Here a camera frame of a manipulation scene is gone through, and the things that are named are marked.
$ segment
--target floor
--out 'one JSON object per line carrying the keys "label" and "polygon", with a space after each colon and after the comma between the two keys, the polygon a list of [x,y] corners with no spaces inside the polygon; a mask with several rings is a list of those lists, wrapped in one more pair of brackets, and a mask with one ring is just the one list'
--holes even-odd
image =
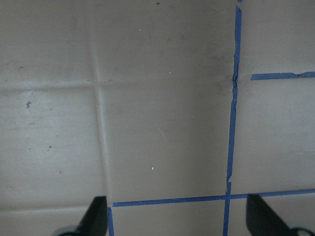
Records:
{"label": "floor", "polygon": [[110,236],[249,236],[248,193],[315,231],[314,11],[0,3],[0,235],[56,236],[106,195]]}

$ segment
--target black plastic part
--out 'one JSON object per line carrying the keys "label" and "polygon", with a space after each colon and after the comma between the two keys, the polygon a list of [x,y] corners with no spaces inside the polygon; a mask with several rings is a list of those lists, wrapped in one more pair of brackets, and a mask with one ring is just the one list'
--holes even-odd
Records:
{"label": "black plastic part", "polygon": [[107,232],[106,197],[95,197],[74,232],[59,236],[105,236]]}
{"label": "black plastic part", "polygon": [[290,229],[257,194],[247,197],[246,225],[252,236],[299,236],[299,231],[315,236],[303,228]]}

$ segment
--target blue painter's tape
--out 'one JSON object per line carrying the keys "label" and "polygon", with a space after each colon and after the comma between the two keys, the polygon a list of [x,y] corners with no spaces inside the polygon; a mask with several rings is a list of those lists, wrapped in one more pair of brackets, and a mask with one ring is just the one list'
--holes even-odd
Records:
{"label": "blue painter's tape", "polygon": [[235,136],[235,123],[236,123],[236,104],[237,104],[237,82],[238,82],[238,66],[240,63],[240,51],[241,51],[241,30],[242,30],[242,11],[236,6],[235,17],[235,54],[234,54],[234,73],[233,73],[233,99],[231,103],[231,115],[230,115],[230,131],[229,131],[229,144],[227,155],[227,178],[228,182],[232,176],[233,169],[233,153],[234,153],[234,136]]}
{"label": "blue painter's tape", "polygon": [[231,196],[231,182],[227,182],[225,204],[224,204],[223,236],[227,236],[227,233],[228,233],[228,219],[230,215],[230,196]]}
{"label": "blue painter's tape", "polygon": [[114,236],[113,214],[112,209],[110,207],[107,208],[107,222],[109,236]]}
{"label": "blue painter's tape", "polygon": [[276,79],[299,79],[299,78],[315,78],[315,72],[304,72],[302,74],[294,74],[294,73],[253,74],[251,80],[276,80]]}
{"label": "blue painter's tape", "polygon": [[[255,193],[261,197],[275,197],[275,196],[288,196],[288,195],[302,195],[315,193],[315,189],[302,189],[302,190],[289,190],[289,191],[277,191],[277,192],[264,192]],[[248,194],[232,194],[230,199],[247,198]]]}
{"label": "blue painter's tape", "polygon": [[195,197],[195,198],[172,198],[172,199],[160,199],[160,200],[146,200],[135,202],[119,202],[113,203],[113,207],[131,207],[131,206],[143,206],[143,205],[156,205],[156,204],[170,204],[170,203],[192,203],[192,202],[205,202],[224,200],[225,196],[209,196],[209,197]]}
{"label": "blue painter's tape", "polygon": [[230,195],[231,195],[231,182],[229,181],[232,176],[233,170],[233,153],[234,153],[234,137],[235,137],[235,124],[236,124],[236,105],[237,105],[237,82],[238,82],[238,66],[240,63],[241,52],[241,31],[242,31],[242,11],[236,6],[235,12],[235,53],[234,53],[234,71],[233,71],[233,98],[231,102],[231,115],[230,115],[230,131],[228,140],[228,155],[227,155],[227,169],[226,169],[226,193],[224,204],[224,219],[223,219],[223,236],[228,233],[228,220],[230,212]]}

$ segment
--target dirt speck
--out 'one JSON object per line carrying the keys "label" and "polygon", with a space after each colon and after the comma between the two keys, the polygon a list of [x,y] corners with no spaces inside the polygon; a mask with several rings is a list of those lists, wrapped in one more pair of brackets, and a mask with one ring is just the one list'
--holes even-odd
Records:
{"label": "dirt speck", "polygon": [[31,101],[28,101],[28,102],[26,103],[26,109],[30,108],[31,104],[32,104]]}

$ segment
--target black object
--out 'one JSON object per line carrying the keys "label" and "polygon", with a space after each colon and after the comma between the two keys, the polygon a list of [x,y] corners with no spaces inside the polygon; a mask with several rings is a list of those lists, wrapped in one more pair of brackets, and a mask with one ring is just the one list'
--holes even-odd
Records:
{"label": "black object", "polygon": [[59,236],[105,236],[107,232],[106,197],[95,197],[74,232]]}
{"label": "black object", "polygon": [[247,197],[246,225],[252,236],[315,236],[306,229],[290,229],[257,194]]}

